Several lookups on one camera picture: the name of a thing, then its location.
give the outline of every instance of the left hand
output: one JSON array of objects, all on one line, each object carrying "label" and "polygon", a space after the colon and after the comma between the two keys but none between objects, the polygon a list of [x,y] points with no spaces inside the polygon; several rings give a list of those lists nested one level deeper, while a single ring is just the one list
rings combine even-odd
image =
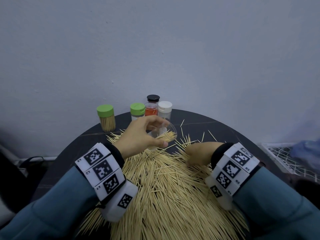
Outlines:
[{"label": "left hand", "polygon": [[164,122],[167,122],[167,120],[157,115],[140,117],[130,123],[113,145],[120,151],[124,160],[143,152],[148,147],[165,148],[168,146],[166,141],[155,139],[146,133],[146,130],[153,130]]}]

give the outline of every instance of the blue sleeve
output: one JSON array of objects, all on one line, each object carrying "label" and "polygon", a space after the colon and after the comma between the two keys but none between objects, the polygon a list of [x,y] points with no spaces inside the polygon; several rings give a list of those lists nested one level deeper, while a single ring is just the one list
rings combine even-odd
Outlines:
[{"label": "blue sleeve", "polygon": [[0,231],[0,239],[55,239],[98,203],[85,177],[72,167],[42,198],[23,208]]},{"label": "blue sleeve", "polygon": [[318,208],[264,167],[234,195],[234,203],[263,229],[258,239],[319,239]]}]

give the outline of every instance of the white lid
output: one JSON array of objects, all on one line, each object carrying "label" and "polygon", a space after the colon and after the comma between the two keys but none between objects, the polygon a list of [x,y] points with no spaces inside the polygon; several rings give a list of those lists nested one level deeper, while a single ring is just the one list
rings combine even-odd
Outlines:
[{"label": "white lid", "polygon": [[172,110],[172,103],[168,101],[161,101],[158,103],[158,111],[162,113],[170,113]]}]

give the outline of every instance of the green lid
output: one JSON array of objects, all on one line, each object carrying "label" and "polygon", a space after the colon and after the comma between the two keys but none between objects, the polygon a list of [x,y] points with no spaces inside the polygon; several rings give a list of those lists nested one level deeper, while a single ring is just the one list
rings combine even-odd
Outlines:
[{"label": "green lid", "polygon": [[132,115],[144,115],[146,108],[142,103],[134,103],[130,105],[130,111]]},{"label": "green lid", "polygon": [[113,106],[110,104],[103,104],[97,108],[98,116],[102,118],[110,117],[115,114]]}]

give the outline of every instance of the hand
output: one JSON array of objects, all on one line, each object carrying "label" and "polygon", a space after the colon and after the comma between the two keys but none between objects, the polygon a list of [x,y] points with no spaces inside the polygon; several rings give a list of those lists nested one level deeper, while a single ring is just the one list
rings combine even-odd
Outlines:
[{"label": "hand", "polygon": [[195,143],[186,147],[185,153],[190,156],[186,162],[188,167],[193,165],[208,165],[214,151],[221,146],[222,142]]},{"label": "hand", "polygon": [[146,133],[146,130],[153,130],[166,122],[168,123],[167,120],[157,115],[140,117],[130,123],[122,136],[113,145],[120,151],[124,160],[143,152],[151,146],[165,148],[168,146],[166,141],[151,137]]}]

